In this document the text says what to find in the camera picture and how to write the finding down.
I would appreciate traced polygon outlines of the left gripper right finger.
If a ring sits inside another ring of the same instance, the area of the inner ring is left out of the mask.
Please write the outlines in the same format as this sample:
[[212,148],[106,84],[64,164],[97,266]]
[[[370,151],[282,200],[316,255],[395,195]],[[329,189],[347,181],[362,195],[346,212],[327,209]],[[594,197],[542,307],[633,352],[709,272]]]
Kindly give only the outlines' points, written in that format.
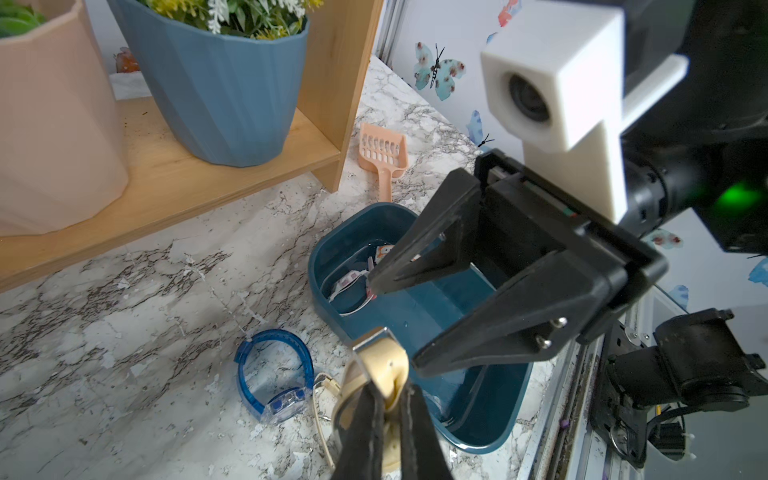
[[453,480],[428,411],[422,389],[407,383],[400,409],[401,478]]

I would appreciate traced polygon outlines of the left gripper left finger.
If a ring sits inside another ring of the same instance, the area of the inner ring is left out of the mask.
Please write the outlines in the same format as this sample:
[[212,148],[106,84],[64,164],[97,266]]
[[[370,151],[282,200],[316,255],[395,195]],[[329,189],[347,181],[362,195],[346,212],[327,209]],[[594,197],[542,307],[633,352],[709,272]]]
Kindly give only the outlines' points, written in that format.
[[351,414],[341,435],[341,453],[331,476],[336,479],[380,479],[384,447],[385,401],[373,382],[367,382],[341,402]]

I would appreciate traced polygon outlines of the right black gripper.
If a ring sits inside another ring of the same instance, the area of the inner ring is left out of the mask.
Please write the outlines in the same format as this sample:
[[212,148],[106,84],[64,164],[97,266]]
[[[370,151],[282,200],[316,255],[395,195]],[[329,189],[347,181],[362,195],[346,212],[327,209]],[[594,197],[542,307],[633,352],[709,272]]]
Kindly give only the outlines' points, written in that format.
[[476,158],[480,181],[450,172],[374,267],[371,288],[389,294],[462,272],[478,237],[475,264],[497,291],[413,356],[417,373],[552,359],[596,340],[659,280],[667,263],[640,239],[660,222],[665,188],[651,167],[624,167],[629,210],[617,225],[498,150]]

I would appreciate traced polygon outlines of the beige strap watch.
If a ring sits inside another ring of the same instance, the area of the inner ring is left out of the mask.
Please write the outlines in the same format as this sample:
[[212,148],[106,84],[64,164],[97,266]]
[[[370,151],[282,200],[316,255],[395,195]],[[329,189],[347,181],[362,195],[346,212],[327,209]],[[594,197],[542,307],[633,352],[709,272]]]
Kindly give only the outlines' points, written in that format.
[[339,399],[333,410],[333,440],[340,458],[344,437],[352,425],[359,395],[368,383],[384,399],[383,465],[384,474],[401,466],[400,408],[398,402],[409,377],[406,350],[387,327],[376,328],[353,345],[354,361],[344,373]]

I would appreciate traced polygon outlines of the teal storage box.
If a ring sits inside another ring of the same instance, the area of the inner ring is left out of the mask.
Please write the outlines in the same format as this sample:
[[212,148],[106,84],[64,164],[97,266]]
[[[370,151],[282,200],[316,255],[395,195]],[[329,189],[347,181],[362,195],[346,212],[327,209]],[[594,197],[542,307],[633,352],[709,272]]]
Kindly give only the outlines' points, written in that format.
[[[325,235],[308,263],[309,286],[318,315],[347,345],[380,327],[388,328],[408,354],[456,323],[493,293],[474,268],[416,287],[366,299],[355,282],[338,296],[334,285],[367,267],[380,246],[395,244],[417,215],[392,203],[368,206]],[[458,449],[487,454],[511,434],[530,377],[528,364],[490,365],[431,378],[412,372],[437,431]]]

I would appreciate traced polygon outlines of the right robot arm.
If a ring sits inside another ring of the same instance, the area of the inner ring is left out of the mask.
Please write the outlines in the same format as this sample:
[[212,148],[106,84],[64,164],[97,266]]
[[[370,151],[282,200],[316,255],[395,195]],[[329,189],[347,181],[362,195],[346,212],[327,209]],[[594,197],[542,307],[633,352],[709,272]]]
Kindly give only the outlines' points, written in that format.
[[686,209],[722,249],[766,252],[765,2],[537,1],[481,65],[523,159],[452,171],[372,273],[378,294],[469,268],[493,285],[419,374],[593,342],[664,275],[643,238]]

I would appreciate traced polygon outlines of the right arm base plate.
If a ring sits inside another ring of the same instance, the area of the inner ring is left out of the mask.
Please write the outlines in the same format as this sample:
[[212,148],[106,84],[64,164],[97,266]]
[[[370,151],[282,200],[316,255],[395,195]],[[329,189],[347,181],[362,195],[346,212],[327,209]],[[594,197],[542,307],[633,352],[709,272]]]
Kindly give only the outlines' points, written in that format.
[[741,348],[733,317],[715,308],[673,317],[655,329],[652,346],[631,343],[622,324],[607,334],[590,424],[621,460],[640,470],[654,447],[679,461],[685,416],[736,412],[766,395],[766,364]]

